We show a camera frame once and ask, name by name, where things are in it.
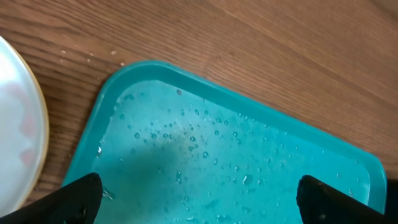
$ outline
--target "tray rim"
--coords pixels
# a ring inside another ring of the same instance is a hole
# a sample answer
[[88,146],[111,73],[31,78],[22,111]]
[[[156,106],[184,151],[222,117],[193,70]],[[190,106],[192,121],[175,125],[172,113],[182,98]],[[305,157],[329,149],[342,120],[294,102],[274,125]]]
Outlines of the tray rim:
[[[98,115],[98,111],[101,109],[101,103],[104,100],[104,98],[106,97],[106,93],[110,89],[112,89],[112,86],[114,85],[114,83],[117,82],[121,77],[123,77],[125,75],[131,75],[130,73],[133,72],[135,69],[142,68],[142,67],[159,67],[159,68],[169,69],[173,72],[178,73],[179,75],[185,76],[193,81],[199,82],[203,85],[213,88],[216,91],[220,91],[220,92],[223,92],[224,94],[228,94],[234,98],[237,98],[240,101],[242,101],[243,103],[250,105],[250,107],[252,107],[252,108],[257,108],[257,109],[267,111],[268,113],[272,114],[273,116],[279,117],[281,119],[287,119],[287,120],[289,120],[289,122],[291,122],[292,124],[294,124],[296,126],[301,127],[306,132],[314,132],[314,134],[317,134],[320,137],[325,138],[325,140],[327,140],[327,141],[336,142],[338,144],[344,145],[345,147],[351,148],[353,150],[352,152],[354,152],[358,156],[361,156],[361,158],[366,159],[367,161],[369,161],[371,163],[371,164],[363,163],[363,166],[365,166],[366,170],[368,171],[369,179],[370,179],[370,183],[371,183],[371,186],[369,188],[369,195],[372,195],[372,192],[373,192],[374,195],[378,195],[378,196],[382,195],[383,196],[382,198],[373,198],[376,201],[370,200],[370,197],[369,197],[367,206],[373,208],[374,210],[376,210],[380,213],[385,212],[386,196],[387,196],[387,177],[386,177],[385,170],[381,164],[381,161],[375,155],[371,154],[370,152],[366,152],[366,151],[364,151],[364,150],[362,150],[362,149],[360,149],[360,148],[358,148],[358,147],[356,147],[338,137],[332,136],[331,134],[328,134],[321,129],[311,126],[310,124],[304,123],[292,116],[289,116],[283,112],[277,111],[277,110],[271,108],[270,106],[263,105],[262,103],[256,102],[246,96],[243,96],[242,94],[236,93],[233,90],[229,90],[223,86],[220,86],[220,85],[215,84],[209,80],[199,77],[198,75],[195,75],[195,74],[188,72],[182,68],[172,65],[171,63],[163,62],[160,60],[144,60],[144,61],[132,63],[130,65],[127,65],[127,66],[119,69],[105,81],[104,85],[101,87],[100,92],[98,93],[94,107],[90,113],[90,117],[89,117],[86,127],[84,129],[84,132],[80,138],[80,141],[79,141],[78,146],[75,151],[75,155],[73,156],[73,159],[71,161],[71,164],[69,166],[69,169],[67,171],[67,174],[65,176],[62,186],[66,185],[74,180],[74,179],[72,179],[72,175],[73,175],[72,173],[74,170],[76,170],[76,166],[79,163],[80,154],[83,151],[83,148],[84,148],[84,145],[86,144],[86,140],[87,140],[88,136],[90,135],[90,130],[92,129],[92,127],[94,125],[94,122]],[[158,79],[150,78],[150,79],[146,79],[146,80],[160,80],[160,81],[164,82],[164,80],[162,80],[161,78],[158,78]],[[334,151],[337,151],[338,153],[344,154],[345,156],[347,156],[346,152],[340,150],[339,148],[334,149]],[[375,168],[377,168],[377,171],[372,172],[372,175],[371,175],[369,170],[375,169]],[[382,179],[382,183],[376,182],[376,184],[378,186],[372,187],[375,184],[372,180],[375,179],[376,173],[379,176],[379,178]]]

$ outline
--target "tray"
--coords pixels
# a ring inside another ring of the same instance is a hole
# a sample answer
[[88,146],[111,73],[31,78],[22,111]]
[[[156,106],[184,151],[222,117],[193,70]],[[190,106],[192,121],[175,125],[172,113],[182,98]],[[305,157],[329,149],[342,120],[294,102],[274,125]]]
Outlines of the tray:
[[96,223],[302,223],[304,174],[386,202],[375,156],[159,61],[105,83],[63,184],[89,172],[104,186]]

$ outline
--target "wooden table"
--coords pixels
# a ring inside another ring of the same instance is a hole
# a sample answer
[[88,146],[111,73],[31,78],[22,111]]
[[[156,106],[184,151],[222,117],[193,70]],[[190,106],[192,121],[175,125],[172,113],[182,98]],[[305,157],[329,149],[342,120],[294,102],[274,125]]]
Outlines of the wooden table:
[[36,74],[50,115],[49,152],[28,203],[59,188],[104,81],[147,59],[350,142],[397,178],[395,3],[3,0],[0,35]]

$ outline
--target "wood grain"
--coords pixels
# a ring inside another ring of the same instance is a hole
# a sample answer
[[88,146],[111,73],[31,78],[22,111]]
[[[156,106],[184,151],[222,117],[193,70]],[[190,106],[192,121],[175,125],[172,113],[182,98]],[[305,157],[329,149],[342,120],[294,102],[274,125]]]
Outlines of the wood grain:
[[104,81],[146,59],[338,136],[398,178],[398,7],[391,4],[2,0],[0,35],[31,66],[50,115],[49,153],[28,203],[59,188]]

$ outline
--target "wet tray surface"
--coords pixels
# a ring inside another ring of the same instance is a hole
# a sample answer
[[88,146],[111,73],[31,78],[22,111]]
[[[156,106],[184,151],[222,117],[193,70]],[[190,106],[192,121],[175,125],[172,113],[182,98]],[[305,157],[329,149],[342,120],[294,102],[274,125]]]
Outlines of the wet tray surface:
[[386,199],[374,156],[157,61],[104,85],[64,184],[89,172],[104,185],[96,223],[302,223],[304,174],[379,212]]

